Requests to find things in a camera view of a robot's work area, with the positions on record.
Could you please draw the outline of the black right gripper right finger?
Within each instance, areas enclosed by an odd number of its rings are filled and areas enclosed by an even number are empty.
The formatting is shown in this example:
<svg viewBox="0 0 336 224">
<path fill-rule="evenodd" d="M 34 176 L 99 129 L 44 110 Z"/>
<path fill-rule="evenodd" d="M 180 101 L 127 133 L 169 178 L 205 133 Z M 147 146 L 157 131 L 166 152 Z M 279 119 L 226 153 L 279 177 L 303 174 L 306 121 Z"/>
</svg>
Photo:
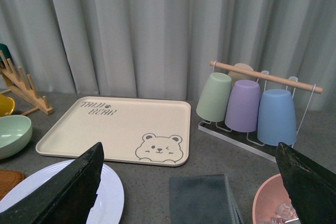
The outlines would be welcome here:
<svg viewBox="0 0 336 224">
<path fill-rule="evenodd" d="M 301 223 L 335 223 L 335 174 L 279 143 L 276 163 Z"/>
</svg>

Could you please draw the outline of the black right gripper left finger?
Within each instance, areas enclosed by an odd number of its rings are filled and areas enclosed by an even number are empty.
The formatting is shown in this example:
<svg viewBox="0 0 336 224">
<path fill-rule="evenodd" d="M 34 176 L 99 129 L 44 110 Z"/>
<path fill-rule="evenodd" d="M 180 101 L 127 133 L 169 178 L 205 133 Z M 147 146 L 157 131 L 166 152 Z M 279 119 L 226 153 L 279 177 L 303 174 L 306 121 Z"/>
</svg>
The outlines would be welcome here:
<svg viewBox="0 0 336 224">
<path fill-rule="evenodd" d="M 1 223 L 86 223 L 97 199 L 104 151 L 98 142 L 1 213 Z"/>
</svg>

